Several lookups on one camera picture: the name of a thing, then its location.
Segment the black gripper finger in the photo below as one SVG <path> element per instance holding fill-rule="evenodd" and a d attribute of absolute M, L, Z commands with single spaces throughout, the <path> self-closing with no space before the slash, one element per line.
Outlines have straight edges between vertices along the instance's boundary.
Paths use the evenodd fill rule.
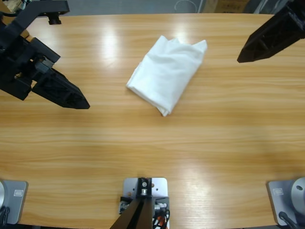
<path fill-rule="evenodd" d="M 81 90 L 55 69 L 37 74 L 32 92 L 64 108 L 89 109 Z"/>
<path fill-rule="evenodd" d="M 249 36 L 237 61 L 255 62 L 270 58 L 304 37 L 304 4 L 286 4 Z"/>

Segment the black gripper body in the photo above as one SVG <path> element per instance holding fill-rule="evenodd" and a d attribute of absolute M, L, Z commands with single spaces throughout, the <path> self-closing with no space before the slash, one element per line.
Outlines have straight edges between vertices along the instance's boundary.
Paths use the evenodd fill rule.
<path fill-rule="evenodd" d="M 60 56 L 37 38 L 30 41 L 18 35 L 7 47 L 0 45 L 0 89 L 24 100 L 31 91 L 35 64 L 44 60 L 51 68 Z"/>

